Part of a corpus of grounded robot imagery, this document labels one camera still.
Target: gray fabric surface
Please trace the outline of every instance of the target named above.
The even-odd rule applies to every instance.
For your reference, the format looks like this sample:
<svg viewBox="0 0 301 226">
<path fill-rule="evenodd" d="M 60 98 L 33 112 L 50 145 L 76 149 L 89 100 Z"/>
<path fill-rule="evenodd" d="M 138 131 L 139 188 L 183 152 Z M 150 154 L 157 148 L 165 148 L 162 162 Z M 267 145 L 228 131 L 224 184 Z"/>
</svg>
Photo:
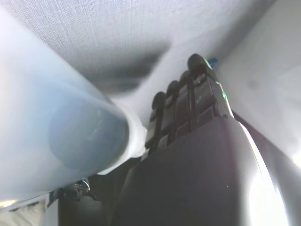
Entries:
<svg viewBox="0 0 301 226">
<path fill-rule="evenodd" d="M 99 89 L 147 124 L 156 92 L 199 53 L 222 59 L 273 0 L 0 0 Z"/>
</svg>

